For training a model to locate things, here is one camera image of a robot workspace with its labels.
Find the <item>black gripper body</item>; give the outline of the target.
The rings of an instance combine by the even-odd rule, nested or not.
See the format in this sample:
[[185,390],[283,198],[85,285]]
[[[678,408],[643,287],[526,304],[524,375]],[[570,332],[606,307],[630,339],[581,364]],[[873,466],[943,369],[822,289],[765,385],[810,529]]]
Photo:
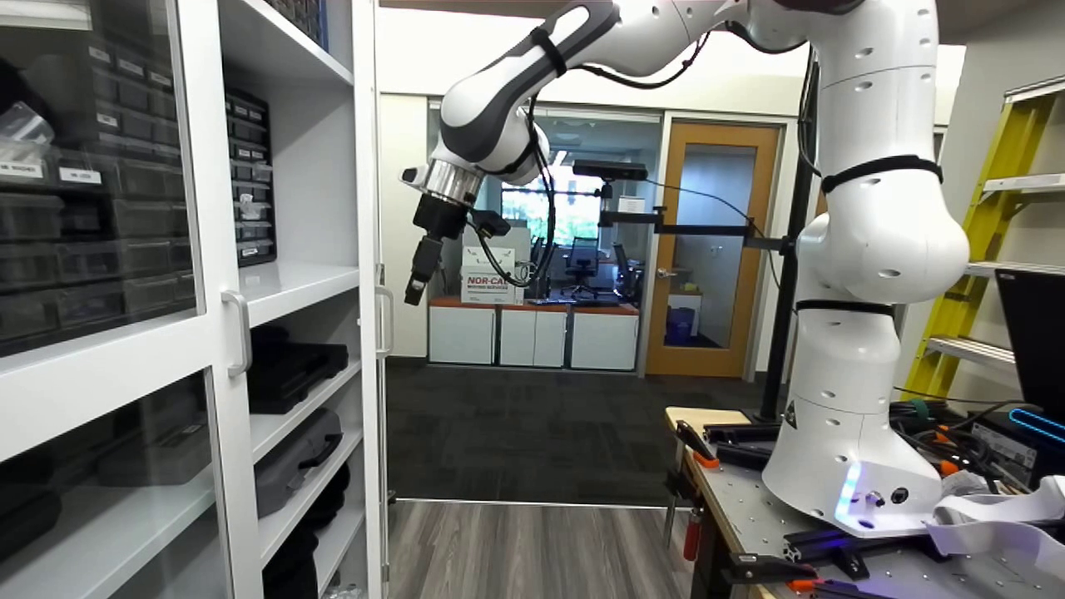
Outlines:
[[466,206],[423,194],[413,222],[423,230],[423,239],[413,252],[409,280],[418,280],[425,271],[438,267],[444,245],[461,232]]

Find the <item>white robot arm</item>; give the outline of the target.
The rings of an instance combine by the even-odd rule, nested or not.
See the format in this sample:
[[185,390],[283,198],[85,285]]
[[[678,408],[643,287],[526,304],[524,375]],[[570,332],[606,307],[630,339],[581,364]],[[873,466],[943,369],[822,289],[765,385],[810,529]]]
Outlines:
[[950,289],[968,260],[932,155],[935,0],[570,0],[447,89],[438,143],[406,174],[417,222],[457,237],[481,179],[547,169],[533,97],[555,76],[650,76],[717,30],[816,60],[825,209],[796,245],[796,358],[763,488],[860,540],[917,536],[945,488],[887,425],[895,309]]

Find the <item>metal robot base table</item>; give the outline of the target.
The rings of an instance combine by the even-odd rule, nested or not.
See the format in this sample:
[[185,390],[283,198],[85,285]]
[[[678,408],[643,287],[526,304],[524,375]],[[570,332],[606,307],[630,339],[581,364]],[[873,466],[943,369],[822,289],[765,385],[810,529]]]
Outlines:
[[669,408],[667,420],[673,489],[695,507],[682,542],[692,599],[1065,599],[1062,564],[996,532],[943,556],[927,536],[866,542],[784,511],[753,469],[711,462],[685,441],[685,431],[745,431],[738,410]]

